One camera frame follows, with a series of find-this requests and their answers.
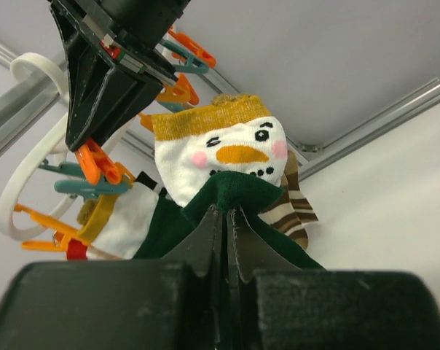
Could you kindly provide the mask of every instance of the teal clothespin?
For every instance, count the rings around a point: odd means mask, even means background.
[[[161,39],[160,44],[186,59],[185,64],[173,64],[173,67],[175,67],[176,71],[179,71],[180,73],[194,74],[205,74],[208,72],[209,67],[207,63],[190,53],[190,51],[184,47],[165,39]]]
[[[119,184],[109,184],[104,176],[101,176],[96,185],[85,181],[85,175],[79,164],[71,162],[61,162],[58,166],[51,166],[47,160],[39,166],[40,169],[52,171],[57,174],[72,176],[81,180],[58,180],[55,185],[55,191],[58,193],[67,193],[70,195],[80,195],[85,200],[89,198],[97,198],[102,194],[121,194],[129,190],[130,185],[127,182]]]
[[[160,106],[165,107],[166,109],[168,109],[172,113],[178,113],[178,112],[184,111],[183,106],[180,104],[172,104],[170,102],[160,102],[160,101],[157,101],[157,102]]]

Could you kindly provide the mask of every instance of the sock cuff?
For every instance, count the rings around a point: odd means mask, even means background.
[[[179,113],[153,114],[151,120],[155,140],[170,141],[271,116],[260,97],[246,95],[235,100],[187,109]]]

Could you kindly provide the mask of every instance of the snowman mouth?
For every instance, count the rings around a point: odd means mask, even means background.
[[[249,175],[256,176],[256,177],[262,177],[262,176],[264,176],[265,174],[267,174],[267,175],[271,175],[271,174],[273,174],[273,171],[274,171],[274,168],[271,167],[271,166],[269,166],[269,167],[266,168],[265,170],[263,170],[263,169],[257,169],[257,171],[252,171],[251,173],[249,173]],[[220,173],[220,172],[221,172],[221,170],[211,170],[211,172],[209,173],[209,175],[210,175],[210,176],[213,176],[213,175],[215,175],[215,174],[217,174],[217,173]]]

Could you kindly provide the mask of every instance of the red component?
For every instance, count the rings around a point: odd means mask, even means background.
[[[71,239],[66,250],[67,260],[87,260],[87,246],[76,239]]]
[[[104,50],[110,55],[111,58],[116,60],[121,53],[121,49],[118,46],[110,46],[107,47],[103,42],[101,42],[101,46],[104,48]]]

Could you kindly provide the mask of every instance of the orange nose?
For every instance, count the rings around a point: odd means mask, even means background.
[[[216,153],[217,160],[223,164],[267,162],[267,155],[253,147],[243,145],[225,146]]]

